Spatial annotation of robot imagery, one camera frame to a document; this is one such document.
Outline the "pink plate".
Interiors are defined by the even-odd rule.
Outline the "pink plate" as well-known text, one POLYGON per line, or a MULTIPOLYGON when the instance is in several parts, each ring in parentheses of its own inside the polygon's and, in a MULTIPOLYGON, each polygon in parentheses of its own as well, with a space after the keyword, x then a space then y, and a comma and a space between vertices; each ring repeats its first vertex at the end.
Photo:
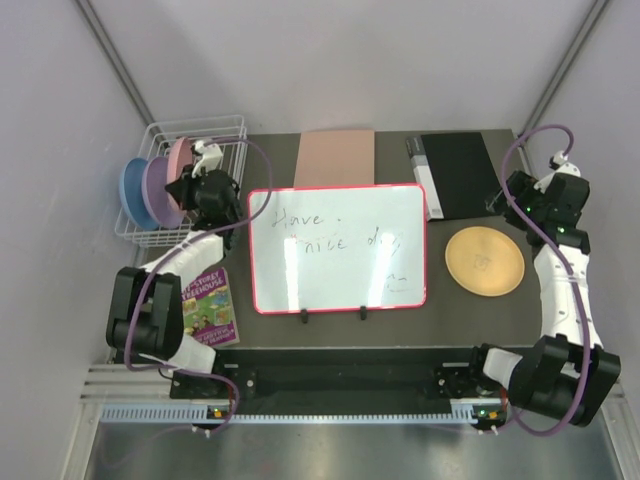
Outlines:
POLYGON ((179 138, 171 147, 168 156, 167 184, 177 181, 187 166, 193 165, 192 143, 188 137, 179 138))

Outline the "yellow bear plate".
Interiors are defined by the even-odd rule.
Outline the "yellow bear plate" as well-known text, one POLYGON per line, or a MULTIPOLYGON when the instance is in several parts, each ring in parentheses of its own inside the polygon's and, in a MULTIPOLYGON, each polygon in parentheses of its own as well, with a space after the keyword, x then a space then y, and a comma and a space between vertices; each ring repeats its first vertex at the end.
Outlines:
POLYGON ((525 274, 520 248, 493 228, 472 226, 455 233, 445 248, 445 264, 463 289, 483 297, 514 291, 525 274))

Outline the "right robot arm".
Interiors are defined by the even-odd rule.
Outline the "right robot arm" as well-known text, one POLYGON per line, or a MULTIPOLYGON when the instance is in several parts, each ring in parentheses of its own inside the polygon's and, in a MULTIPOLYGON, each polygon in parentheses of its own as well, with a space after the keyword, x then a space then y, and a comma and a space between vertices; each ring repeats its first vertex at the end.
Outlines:
POLYGON ((590 184, 567 165, 542 180, 515 171, 505 185, 486 206, 526 234, 540 285, 541 334, 521 354, 489 344, 476 348, 467 384, 481 396, 502 387, 516 408, 585 427, 621 373, 589 306, 591 245, 578 222, 590 184))

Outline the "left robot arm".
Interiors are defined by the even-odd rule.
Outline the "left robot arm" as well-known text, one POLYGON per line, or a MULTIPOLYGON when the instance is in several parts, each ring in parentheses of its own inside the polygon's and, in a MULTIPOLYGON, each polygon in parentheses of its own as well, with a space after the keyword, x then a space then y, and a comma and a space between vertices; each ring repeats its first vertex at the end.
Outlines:
POLYGON ((222 170, 187 167, 165 190, 196 219, 185 239, 156 261, 116 274, 106 342, 126 362, 135 355, 160 362, 177 359, 194 370, 194 387, 212 397, 226 387, 227 374, 213 363, 212 348, 184 333, 182 294, 224 259, 237 229, 246 224, 239 185, 222 170))

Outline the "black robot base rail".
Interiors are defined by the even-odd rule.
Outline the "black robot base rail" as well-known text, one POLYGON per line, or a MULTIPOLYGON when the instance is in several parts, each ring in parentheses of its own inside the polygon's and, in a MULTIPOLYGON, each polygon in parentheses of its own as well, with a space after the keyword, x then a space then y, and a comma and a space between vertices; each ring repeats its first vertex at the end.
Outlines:
POLYGON ((233 381, 241 414, 443 413, 497 404, 468 371, 469 348, 228 349, 213 371, 233 381))

